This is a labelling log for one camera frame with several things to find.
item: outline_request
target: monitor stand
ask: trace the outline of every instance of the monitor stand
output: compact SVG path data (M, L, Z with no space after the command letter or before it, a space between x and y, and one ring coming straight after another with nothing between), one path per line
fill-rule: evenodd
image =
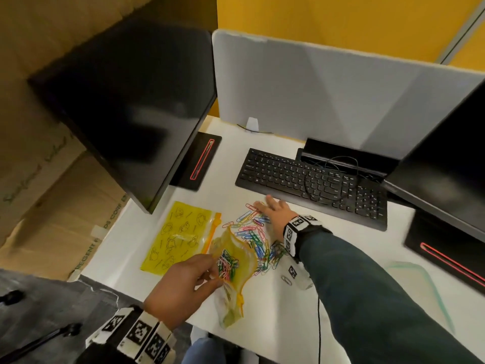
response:
M485 294L485 243L417 209L404 245Z
M218 135L198 132L170 185L197 191L221 143Z

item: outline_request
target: person's right hand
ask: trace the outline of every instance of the person's right hand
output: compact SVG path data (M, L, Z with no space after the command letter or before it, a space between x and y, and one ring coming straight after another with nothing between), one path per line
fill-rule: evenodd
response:
M258 209L258 211L270 218L275 236L282 242L285 226L289 221L298 216L298 213L289 209L288 204L286 204L284 200L277 202L271 195L266 196L266 203L268 203L267 206L261 202L255 202L253 205Z

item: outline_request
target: piece of tape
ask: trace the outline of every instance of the piece of tape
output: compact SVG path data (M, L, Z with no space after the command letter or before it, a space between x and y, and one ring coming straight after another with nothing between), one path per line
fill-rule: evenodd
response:
M101 226L98 226L98 225L94 225L93 229L91 230L91 236L94 239L104 240L104 238L106 237L107 234L108 234L108 230L106 230L106 229L104 229L104 228L102 228Z

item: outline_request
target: black keyboard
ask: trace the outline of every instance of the black keyboard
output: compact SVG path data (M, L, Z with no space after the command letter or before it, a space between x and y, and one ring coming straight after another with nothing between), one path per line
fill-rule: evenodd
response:
M250 149L236 185L373 229L387 229L385 189L356 175Z

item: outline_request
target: gray desk divider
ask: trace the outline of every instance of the gray desk divider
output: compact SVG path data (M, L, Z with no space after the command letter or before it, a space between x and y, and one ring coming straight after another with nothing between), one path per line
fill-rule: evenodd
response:
M217 30L221 119L402 159L482 72Z

